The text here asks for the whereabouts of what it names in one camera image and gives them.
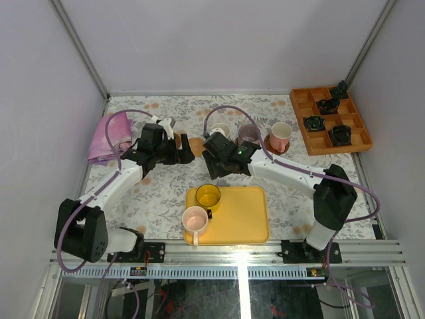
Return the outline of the blue handled white mug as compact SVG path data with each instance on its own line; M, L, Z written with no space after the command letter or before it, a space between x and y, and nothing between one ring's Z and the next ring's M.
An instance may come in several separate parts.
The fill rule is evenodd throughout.
M210 128L210 134L215 133L215 132L221 133L227 139L229 139L229 137L230 137L230 128L225 123L213 124Z

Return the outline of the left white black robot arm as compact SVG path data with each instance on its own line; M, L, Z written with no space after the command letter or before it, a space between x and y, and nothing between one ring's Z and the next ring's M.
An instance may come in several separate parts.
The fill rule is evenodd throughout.
M172 128L146 124L136 147L121 155L120 168L106 178L104 186L60 204L54 238L57 251L90 263L114 253L122 261L140 261L145 256L143 234L127 227L109 228L106 213L156 165L194 161L187 135L181 134L180 139L178 146Z

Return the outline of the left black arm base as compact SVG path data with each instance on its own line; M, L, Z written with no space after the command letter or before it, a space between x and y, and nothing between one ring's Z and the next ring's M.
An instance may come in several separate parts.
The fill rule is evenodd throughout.
M159 264L165 260L165 243L147 242L144 234L134 229L108 229L106 254L108 262L116 255L116 263Z

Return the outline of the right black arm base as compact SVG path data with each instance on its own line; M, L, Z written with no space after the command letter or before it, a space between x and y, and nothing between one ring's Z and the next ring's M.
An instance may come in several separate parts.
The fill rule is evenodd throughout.
M329 257L327 256L327 249L329 243L325 245L325 248L321 251L313 248L307 244L307 241L291 241L281 240L281 251L276 253L278 257L281 257L283 262L286 264L324 264L330 262L331 264L341 264L341 249L339 244L335 242L335 233L332 234L331 248Z

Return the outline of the dark wooden coaster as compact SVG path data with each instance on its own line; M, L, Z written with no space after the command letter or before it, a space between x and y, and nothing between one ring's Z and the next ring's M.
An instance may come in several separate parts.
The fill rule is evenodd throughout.
M178 150L180 150L181 149L181 136L177 133L174 133L174 140L175 140L176 148Z

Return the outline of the purple mug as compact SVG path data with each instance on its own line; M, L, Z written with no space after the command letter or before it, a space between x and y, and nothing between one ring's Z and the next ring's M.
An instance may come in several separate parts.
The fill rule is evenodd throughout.
M245 124L239 127L236 144L241 145L243 142L250 142L257 145L260 144L260 135L256 126L252 124Z

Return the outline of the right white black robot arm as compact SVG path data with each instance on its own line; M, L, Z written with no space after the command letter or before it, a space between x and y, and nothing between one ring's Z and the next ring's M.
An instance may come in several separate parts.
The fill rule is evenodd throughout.
M328 242L344 226L357 192L345 170L335 164L329 168L309 167L275 156L258 144L239 146L220 132L212 133L203 143L211 179L234 174L270 179L304 194L313 201L314 223L303 245L303 255L310 262L326 255Z

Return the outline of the yellow glass cup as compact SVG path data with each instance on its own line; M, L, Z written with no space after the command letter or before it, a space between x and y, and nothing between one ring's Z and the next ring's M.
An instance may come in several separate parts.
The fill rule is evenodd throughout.
M211 213L218 211L221 200L220 189L213 184L204 184L195 192L195 201L197 205L203 207Z

